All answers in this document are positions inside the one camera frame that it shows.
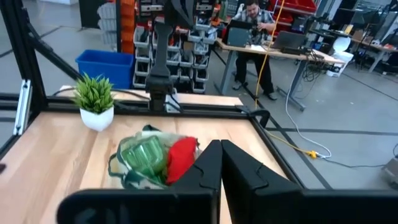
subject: man sitting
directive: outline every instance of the man sitting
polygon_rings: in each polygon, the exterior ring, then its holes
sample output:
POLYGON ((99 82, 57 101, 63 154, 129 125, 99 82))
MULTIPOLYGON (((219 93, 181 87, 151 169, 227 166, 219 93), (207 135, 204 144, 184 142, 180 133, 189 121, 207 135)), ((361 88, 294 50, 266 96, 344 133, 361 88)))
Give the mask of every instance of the man sitting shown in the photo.
MULTIPOLYGON (((272 32, 275 27, 275 22, 271 14, 260 9, 258 0, 246 0, 246 9, 237 13, 232 19, 243 21, 243 22, 254 22, 257 21, 257 35, 251 34, 250 44, 260 45, 261 42, 267 35, 267 32, 272 32)), ((265 55, 253 54, 246 52, 239 52, 238 59, 236 60, 236 76, 234 90, 238 90, 246 82, 246 64, 248 60, 253 60, 256 65, 257 74, 260 74, 262 63, 265 55)), ((264 91, 264 94, 271 100, 276 100, 276 94, 274 93, 274 87, 271 81, 271 68, 269 66, 269 57, 266 60, 264 68, 262 69, 262 75, 260 79, 260 86, 264 91)))

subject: desk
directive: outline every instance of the desk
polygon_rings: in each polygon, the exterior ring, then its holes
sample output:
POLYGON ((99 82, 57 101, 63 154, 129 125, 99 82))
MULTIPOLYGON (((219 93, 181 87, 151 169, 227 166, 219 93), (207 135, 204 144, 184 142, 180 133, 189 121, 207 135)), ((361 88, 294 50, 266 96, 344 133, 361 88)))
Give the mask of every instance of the desk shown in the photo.
MULTIPOLYGON (((217 39, 217 44, 223 49, 223 50, 229 50, 229 54, 228 54, 228 59, 226 62, 226 67, 224 70, 224 74, 223 74, 223 79, 221 81, 221 86, 218 86, 216 83, 214 83, 216 89, 218 90, 218 92, 222 95, 225 95, 227 88, 229 86, 229 81, 231 79, 231 75, 232 75, 232 69, 234 67, 234 61, 236 60, 237 54, 235 52, 247 52, 247 53, 254 53, 254 54, 266 54, 267 50, 263 49, 260 46, 255 46, 252 47, 250 45, 247 45, 246 47, 233 47, 233 46, 228 46, 226 44, 223 43, 223 41, 218 38, 217 39)), ((337 63, 337 64, 344 64, 344 61, 342 60, 338 60, 333 58, 332 56, 329 56, 327 54, 324 54, 322 52, 319 52, 317 50, 314 50, 315 53, 317 55, 321 55, 324 57, 323 61, 326 63, 337 63)), ((300 79, 301 79, 301 74, 307 64, 308 60, 313 60, 311 57, 307 57, 306 55, 292 55, 292 54, 284 54, 279 50, 276 49, 271 49, 268 52, 268 56, 275 56, 275 57, 283 57, 283 58, 290 58, 290 59, 296 59, 299 60, 300 63, 298 64, 298 68, 296 70, 296 73, 294 75, 294 80, 293 80, 293 84, 292 84, 292 90, 290 91, 289 96, 287 96, 287 91, 281 89, 280 87, 277 86, 277 91, 281 94, 284 95, 286 97, 289 98, 289 102, 293 103, 295 106, 297 106, 298 108, 300 108, 301 111, 304 111, 305 106, 301 103, 298 102, 296 99, 293 98, 294 93, 296 91, 297 88, 297 84, 299 83, 300 79)))
MULTIPOLYGON (((145 95, 143 91, 134 91, 145 95)), ((63 92, 61 96, 72 93, 63 92)), ((118 93, 117 99, 138 100, 118 93)), ((180 94, 181 103, 241 105, 239 98, 180 94)), ((116 115, 103 132, 88 129, 79 114, 41 112, 4 156, 0 175, 0 217, 4 224, 54 224, 59 203, 81 189, 121 188, 108 175, 108 158, 122 138, 151 124, 170 133, 189 133, 203 150, 213 139, 229 139, 265 166, 286 177, 267 146, 246 120, 116 115)), ((221 222, 231 223, 224 188, 221 222)))
POLYGON ((369 72, 373 72, 374 68, 376 68, 376 65, 380 62, 380 60, 383 58, 383 56, 384 56, 386 53, 398 52, 397 49, 388 49, 388 48, 385 48, 385 47, 383 47, 383 46, 381 46, 381 45, 370 44, 369 42, 365 42, 365 41, 362 41, 362 43, 361 43, 360 40, 356 40, 356 39, 354 39, 354 38, 352 38, 351 40, 352 40, 353 42, 355 42, 354 46, 351 48, 351 53, 353 53, 353 52, 358 48, 358 45, 359 45, 359 44, 363 44, 363 45, 370 46, 370 47, 372 47, 372 48, 374 48, 374 49, 376 49, 376 50, 379 51, 379 54, 378 54, 377 57, 374 59, 373 64, 371 65, 371 67, 370 67, 369 70, 368 70, 369 72))

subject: blue bin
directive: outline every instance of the blue bin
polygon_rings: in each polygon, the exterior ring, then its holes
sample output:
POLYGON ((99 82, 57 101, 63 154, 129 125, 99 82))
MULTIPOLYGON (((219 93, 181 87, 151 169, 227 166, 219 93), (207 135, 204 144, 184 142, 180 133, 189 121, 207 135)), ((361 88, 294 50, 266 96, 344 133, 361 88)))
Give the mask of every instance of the blue bin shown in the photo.
POLYGON ((134 63, 134 55, 101 50, 85 50, 76 63, 79 73, 96 78, 100 75, 109 78, 113 88, 129 89, 132 83, 131 69, 134 63))

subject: red cloth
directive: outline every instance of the red cloth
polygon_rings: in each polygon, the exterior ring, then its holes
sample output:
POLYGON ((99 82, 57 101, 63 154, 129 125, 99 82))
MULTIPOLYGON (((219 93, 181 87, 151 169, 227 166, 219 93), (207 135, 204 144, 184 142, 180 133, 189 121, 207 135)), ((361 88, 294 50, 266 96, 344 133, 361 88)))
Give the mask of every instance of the red cloth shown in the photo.
POLYGON ((178 181, 184 173, 195 162, 195 149, 197 139, 187 137, 178 140, 170 148, 167 158, 167 180, 166 184, 171 185, 178 181))

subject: white cable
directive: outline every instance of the white cable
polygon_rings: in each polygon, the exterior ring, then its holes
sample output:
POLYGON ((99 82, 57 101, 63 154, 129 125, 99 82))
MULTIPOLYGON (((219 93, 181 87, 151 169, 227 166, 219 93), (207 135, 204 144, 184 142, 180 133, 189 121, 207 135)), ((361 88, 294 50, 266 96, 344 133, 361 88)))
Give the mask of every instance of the white cable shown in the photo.
POLYGON ((320 154, 319 152, 317 152, 317 156, 320 157, 321 159, 330 158, 330 157, 331 157, 331 152, 330 152, 330 150, 329 150, 327 147, 325 147, 325 146, 322 145, 322 144, 317 143, 316 141, 313 141, 313 140, 311 140, 311 139, 309 139, 309 138, 306 138, 305 136, 303 136, 303 135, 301 134, 301 132, 300 132, 300 130, 299 130, 299 126, 297 126, 296 122, 294 122, 293 118, 292 118, 291 115, 289 114, 289 111, 287 110, 287 103, 289 102, 289 95, 290 95, 290 91, 292 90, 293 81, 294 81, 294 77, 293 77, 293 79, 292 79, 292 83, 290 84, 289 91, 287 92, 287 96, 286 96, 286 104, 285 104, 286 114, 287 114, 287 116, 289 116, 290 120, 292 121, 292 123, 294 124, 294 126, 295 126, 295 128, 296 128, 296 131, 297 131, 298 135, 300 135, 301 138, 303 138, 303 139, 309 141, 310 143, 316 144, 317 146, 320 146, 320 147, 324 148, 324 149, 325 149, 326 151, 328 151, 328 153, 329 153, 328 156, 325 156, 325 155, 320 154))

